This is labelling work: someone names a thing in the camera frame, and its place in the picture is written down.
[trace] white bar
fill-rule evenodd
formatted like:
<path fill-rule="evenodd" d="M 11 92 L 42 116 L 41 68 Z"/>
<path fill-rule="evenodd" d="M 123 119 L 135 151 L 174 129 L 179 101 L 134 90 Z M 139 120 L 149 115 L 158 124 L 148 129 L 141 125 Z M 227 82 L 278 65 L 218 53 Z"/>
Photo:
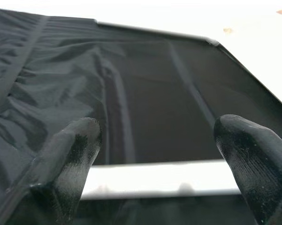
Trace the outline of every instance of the white bar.
<path fill-rule="evenodd" d="M 86 199 L 239 194 L 224 160 L 92 166 Z"/>

